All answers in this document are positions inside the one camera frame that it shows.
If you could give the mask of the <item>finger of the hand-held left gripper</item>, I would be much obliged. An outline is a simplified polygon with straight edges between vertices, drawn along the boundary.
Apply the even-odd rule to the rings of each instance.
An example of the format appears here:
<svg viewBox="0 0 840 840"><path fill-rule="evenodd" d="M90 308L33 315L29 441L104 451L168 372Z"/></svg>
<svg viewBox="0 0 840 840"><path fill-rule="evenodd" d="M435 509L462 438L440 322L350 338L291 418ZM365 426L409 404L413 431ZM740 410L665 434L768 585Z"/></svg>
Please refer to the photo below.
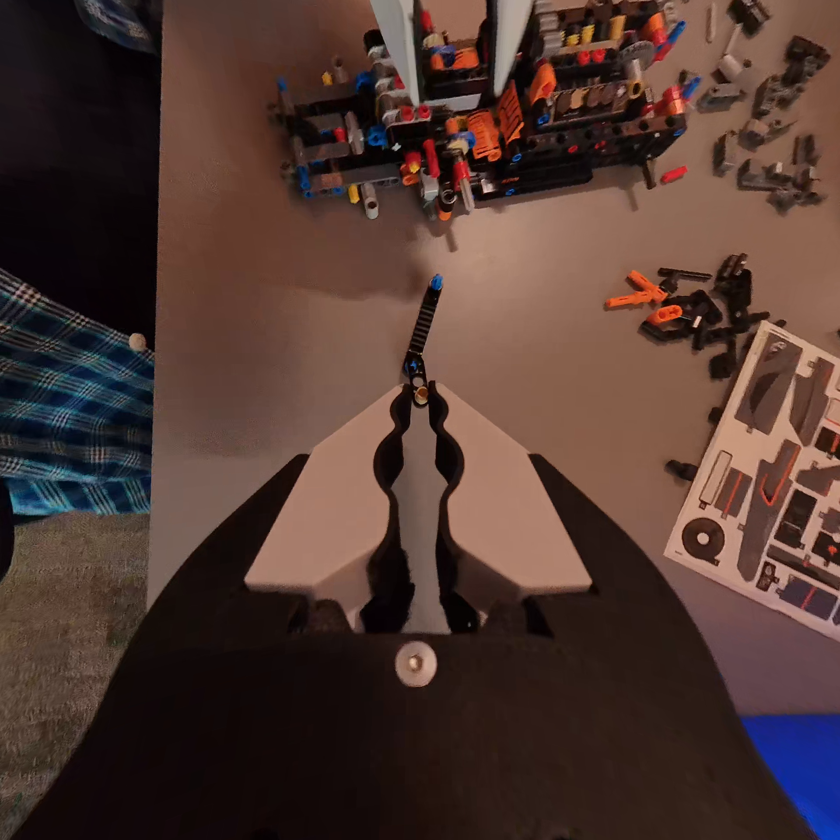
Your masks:
<svg viewBox="0 0 840 840"><path fill-rule="evenodd" d="M495 99L501 97L529 24L533 1L488 1L489 79Z"/></svg>
<svg viewBox="0 0 840 840"><path fill-rule="evenodd" d="M398 75L414 107L422 101L418 69L417 28L419 13L413 1L370 1Z"/></svg>

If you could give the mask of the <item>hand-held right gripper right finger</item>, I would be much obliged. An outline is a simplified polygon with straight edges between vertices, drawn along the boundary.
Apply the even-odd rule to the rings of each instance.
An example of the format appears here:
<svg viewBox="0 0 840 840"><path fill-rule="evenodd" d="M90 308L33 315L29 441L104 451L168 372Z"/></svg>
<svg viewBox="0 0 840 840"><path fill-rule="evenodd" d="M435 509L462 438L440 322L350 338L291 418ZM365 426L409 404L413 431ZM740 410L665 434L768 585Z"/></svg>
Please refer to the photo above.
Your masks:
<svg viewBox="0 0 840 840"><path fill-rule="evenodd" d="M496 606L588 592L592 578L530 453L445 385L427 388L435 467L445 481L435 558L452 634Z"/></svg>

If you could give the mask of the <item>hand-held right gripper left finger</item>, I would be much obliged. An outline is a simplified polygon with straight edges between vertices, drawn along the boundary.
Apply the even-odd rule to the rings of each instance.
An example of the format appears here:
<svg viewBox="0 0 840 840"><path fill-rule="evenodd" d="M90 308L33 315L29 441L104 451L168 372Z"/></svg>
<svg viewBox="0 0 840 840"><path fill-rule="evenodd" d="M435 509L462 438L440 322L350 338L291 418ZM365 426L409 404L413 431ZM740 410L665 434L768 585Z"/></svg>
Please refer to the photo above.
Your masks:
<svg viewBox="0 0 840 840"><path fill-rule="evenodd" d="M393 485L413 392L392 388L306 458L245 576L253 592L331 601L368 633L403 630L414 583Z"/></svg>

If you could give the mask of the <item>lego car chassis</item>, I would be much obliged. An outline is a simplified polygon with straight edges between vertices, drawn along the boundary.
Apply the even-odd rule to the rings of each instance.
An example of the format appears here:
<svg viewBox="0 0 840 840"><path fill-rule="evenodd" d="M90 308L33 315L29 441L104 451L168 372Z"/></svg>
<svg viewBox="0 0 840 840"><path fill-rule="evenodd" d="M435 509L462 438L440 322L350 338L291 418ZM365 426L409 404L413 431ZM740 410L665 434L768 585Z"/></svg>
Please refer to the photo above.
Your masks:
<svg viewBox="0 0 840 840"><path fill-rule="evenodd" d="M595 170L641 170L687 130L681 86L655 94L646 71L667 57L685 22L664 2L533 2L508 83L495 99L489 24L452 39L423 2L416 27L422 101L414 107L379 29L364 34L367 71L341 59L322 86L276 82L271 118L285 131L282 172L307 199L347 196L377 218L377 190L413 190L427 218L447 222L481 203L587 184Z"/></svg>

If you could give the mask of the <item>black lego gear rack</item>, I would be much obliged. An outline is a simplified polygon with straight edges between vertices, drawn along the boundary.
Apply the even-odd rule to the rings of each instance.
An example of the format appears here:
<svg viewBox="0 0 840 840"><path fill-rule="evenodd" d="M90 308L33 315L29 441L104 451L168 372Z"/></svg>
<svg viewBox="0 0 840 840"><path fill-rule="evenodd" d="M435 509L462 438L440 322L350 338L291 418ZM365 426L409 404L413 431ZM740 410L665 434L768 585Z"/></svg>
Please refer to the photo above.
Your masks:
<svg viewBox="0 0 840 840"><path fill-rule="evenodd" d="M402 374L412 390L421 384L427 385L428 389L424 349L432 328L443 285L444 278L439 273L433 275L429 281L416 316L412 336L403 357Z"/></svg>

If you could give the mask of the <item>lego sticker sheet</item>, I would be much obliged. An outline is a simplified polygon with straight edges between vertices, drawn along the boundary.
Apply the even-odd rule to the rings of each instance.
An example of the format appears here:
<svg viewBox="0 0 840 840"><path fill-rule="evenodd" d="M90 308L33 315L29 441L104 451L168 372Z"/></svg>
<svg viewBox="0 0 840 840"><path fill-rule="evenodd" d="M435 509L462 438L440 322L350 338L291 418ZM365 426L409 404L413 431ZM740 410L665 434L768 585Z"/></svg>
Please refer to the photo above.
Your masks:
<svg viewBox="0 0 840 840"><path fill-rule="evenodd" d="M839 640L839 362L762 322L665 557Z"/></svg>

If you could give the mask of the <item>pile of black lego pieces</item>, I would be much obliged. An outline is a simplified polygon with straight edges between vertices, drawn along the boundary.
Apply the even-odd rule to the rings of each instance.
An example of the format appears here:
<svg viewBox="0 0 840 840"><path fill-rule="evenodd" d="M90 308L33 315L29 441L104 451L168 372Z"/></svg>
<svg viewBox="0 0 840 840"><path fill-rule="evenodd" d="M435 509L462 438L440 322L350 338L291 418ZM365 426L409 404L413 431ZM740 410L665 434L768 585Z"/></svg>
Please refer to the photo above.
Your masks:
<svg viewBox="0 0 840 840"><path fill-rule="evenodd" d="M655 343L689 342L698 353L720 345L709 362L713 381L729 379L739 365L739 341L767 321L767 311L753 311L753 274L746 253L725 258L715 276L704 272L661 269L659 284L670 292L658 308L680 305L683 317L656 329L645 324L638 331Z"/></svg>

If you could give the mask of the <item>pile of grey lego pieces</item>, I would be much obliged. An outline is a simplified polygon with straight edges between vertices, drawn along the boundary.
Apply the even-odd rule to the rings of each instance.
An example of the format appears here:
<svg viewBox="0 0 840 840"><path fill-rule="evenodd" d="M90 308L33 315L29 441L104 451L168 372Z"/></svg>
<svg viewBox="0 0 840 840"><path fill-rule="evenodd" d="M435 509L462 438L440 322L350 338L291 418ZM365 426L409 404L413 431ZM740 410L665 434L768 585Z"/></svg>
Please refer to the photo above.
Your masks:
<svg viewBox="0 0 840 840"><path fill-rule="evenodd" d="M784 48L782 71L765 76L739 51L739 41L757 36L769 23L768 2L728 2L727 14L733 22L731 36L712 71L710 86L692 109L699 114L724 113L745 102L749 113L743 126L716 139L712 174L723 177L734 172L739 190L764 193L767 203L782 216L796 207L819 206L826 195L818 187L816 167L822 153L813 133L794 137L790 162L755 164L751 154L781 139L798 123L795 107L828 66L832 52L811 38L793 35ZM741 151L749 156L738 162Z"/></svg>

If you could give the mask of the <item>person's torso in plaid shirt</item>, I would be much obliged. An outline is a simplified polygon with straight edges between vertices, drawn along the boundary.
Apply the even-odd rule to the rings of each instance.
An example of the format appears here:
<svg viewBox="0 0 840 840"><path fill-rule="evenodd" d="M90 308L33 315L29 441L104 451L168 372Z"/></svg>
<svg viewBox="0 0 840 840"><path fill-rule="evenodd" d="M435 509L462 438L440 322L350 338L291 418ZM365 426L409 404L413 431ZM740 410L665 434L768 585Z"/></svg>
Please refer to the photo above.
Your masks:
<svg viewBox="0 0 840 840"><path fill-rule="evenodd" d="M2 482L151 507L161 9L2 2Z"/></svg>

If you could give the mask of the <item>blue plastic bin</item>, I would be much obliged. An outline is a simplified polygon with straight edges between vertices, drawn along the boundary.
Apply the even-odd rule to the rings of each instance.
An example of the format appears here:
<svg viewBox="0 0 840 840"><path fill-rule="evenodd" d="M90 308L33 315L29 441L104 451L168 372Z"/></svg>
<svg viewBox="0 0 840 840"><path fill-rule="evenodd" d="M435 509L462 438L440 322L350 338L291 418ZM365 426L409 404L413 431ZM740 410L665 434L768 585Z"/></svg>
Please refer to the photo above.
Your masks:
<svg viewBox="0 0 840 840"><path fill-rule="evenodd" d="M839 838L839 716L742 717L753 744L814 833Z"/></svg>

